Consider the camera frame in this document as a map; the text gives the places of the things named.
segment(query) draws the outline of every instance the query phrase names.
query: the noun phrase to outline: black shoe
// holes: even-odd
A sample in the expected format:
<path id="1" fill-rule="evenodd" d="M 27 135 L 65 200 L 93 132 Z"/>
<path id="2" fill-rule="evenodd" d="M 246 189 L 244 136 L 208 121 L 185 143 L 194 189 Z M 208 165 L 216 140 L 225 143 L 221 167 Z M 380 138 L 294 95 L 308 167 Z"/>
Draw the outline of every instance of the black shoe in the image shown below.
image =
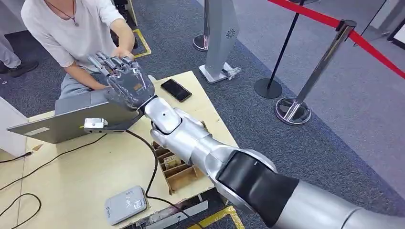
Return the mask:
<path id="1" fill-rule="evenodd" d="M 0 74 L 6 74 L 9 72 L 9 68 L 0 61 Z"/>
<path id="2" fill-rule="evenodd" d="M 19 77 L 22 74 L 34 70 L 36 67 L 38 67 L 38 65 L 39 63 L 37 61 L 21 62 L 21 64 L 16 68 L 9 68 L 9 76 L 14 78 Z"/>

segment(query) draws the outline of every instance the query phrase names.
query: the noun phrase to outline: person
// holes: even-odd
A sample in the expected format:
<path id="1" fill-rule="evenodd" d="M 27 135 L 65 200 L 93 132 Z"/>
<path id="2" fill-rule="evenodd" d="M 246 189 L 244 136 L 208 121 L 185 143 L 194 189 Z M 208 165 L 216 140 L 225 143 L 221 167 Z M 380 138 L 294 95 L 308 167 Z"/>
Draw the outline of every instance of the person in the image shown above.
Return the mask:
<path id="1" fill-rule="evenodd" d="M 38 67 L 37 61 L 22 62 L 19 57 L 14 54 L 12 46 L 6 39 L 4 34 L 0 33 L 0 74 L 7 74 L 10 77 L 19 77 L 24 73 L 34 70 Z"/>
<path id="2" fill-rule="evenodd" d="M 60 99 L 107 86 L 88 55 L 102 51 L 134 58 L 134 34 L 111 0 L 26 0 L 21 17 L 28 31 L 66 71 Z M 118 36 L 118 47 L 110 29 Z"/>

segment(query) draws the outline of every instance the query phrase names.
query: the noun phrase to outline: white t-shirt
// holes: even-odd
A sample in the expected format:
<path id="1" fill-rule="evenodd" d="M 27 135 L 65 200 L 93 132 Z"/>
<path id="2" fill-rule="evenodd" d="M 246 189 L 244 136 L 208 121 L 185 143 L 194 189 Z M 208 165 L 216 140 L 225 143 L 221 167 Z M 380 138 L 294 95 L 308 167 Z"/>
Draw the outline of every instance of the white t-shirt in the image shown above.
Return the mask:
<path id="1" fill-rule="evenodd" d="M 62 67 L 74 61 L 96 71 L 87 56 L 103 51 L 110 55 L 116 48 L 111 39 L 110 24 L 123 17 L 111 0 L 76 0 L 75 20 L 56 15 L 44 0 L 26 0 L 21 17 L 30 33 Z"/>

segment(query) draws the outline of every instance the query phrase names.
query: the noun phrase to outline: yellow floor tape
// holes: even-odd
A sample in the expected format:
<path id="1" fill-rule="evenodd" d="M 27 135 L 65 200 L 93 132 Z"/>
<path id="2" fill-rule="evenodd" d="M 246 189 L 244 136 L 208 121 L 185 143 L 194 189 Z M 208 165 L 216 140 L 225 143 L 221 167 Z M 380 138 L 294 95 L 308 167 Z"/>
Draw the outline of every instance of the yellow floor tape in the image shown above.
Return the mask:
<path id="1" fill-rule="evenodd" d="M 140 53 L 140 54 L 136 54 L 134 55 L 134 58 L 138 58 L 141 56 L 146 56 L 152 53 L 152 50 L 150 50 L 148 43 L 146 43 L 145 38 L 143 37 L 142 33 L 140 32 L 139 29 L 133 30 L 133 32 L 136 32 L 138 34 L 138 37 L 140 39 L 140 42 L 142 42 L 143 47 L 145 47 L 146 52 Z"/>
<path id="2" fill-rule="evenodd" d="M 224 218 L 227 215 L 231 216 L 237 229 L 245 229 L 245 227 L 243 226 L 243 224 L 233 206 L 229 206 L 221 211 L 218 211 L 217 213 L 201 220 L 199 223 L 201 224 L 201 226 L 207 227 L 207 226 L 219 221 L 220 219 Z M 197 224 L 194 224 L 191 227 L 189 227 L 188 229 L 200 229 L 200 227 Z"/>

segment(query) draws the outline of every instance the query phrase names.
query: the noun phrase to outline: black smartphone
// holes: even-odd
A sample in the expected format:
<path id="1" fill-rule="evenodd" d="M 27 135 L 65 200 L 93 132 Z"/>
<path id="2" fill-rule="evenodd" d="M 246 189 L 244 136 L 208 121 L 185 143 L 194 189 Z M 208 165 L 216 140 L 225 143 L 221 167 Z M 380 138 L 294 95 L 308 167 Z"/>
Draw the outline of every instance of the black smartphone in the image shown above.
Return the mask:
<path id="1" fill-rule="evenodd" d="M 174 81 L 173 79 L 169 79 L 168 81 L 162 83 L 161 87 L 174 98 L 176 98 L 179 102 L 183 102 L 184 100 L 188 99 L 192 94 L 183 86 L 181 86 L 178 82 Z"/>

